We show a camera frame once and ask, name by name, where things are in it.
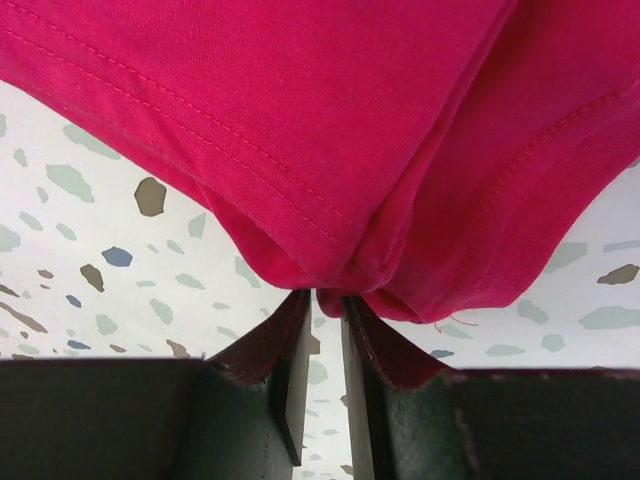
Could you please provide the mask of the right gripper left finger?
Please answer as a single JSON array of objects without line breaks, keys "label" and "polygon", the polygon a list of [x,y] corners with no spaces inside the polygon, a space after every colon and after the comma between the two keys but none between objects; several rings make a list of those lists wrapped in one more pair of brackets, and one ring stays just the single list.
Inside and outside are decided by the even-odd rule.
[{"label": "right gripper left finger", "polygon": [[215,356],[1,364],[5,479],[288,479],[302,461],[310,294]]}]

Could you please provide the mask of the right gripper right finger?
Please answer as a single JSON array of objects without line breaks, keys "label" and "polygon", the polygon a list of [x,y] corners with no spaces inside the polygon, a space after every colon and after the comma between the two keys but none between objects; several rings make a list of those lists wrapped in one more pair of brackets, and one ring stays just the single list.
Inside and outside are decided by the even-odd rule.
[{"label": "right gripper right finger", "polygon": [[358,479],[635,479],[639,374],[455,369],[343,302]]}]

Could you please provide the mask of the magenta t-shirt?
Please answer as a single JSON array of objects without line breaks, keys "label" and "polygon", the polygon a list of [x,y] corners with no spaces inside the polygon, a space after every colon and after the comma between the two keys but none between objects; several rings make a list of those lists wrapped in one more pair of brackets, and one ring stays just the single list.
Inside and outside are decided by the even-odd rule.
[{"label": "magenta t-shirt", "polygon": [[635,1],[5,1],[1,77],[331,316],[512,303],[639,155]]}]

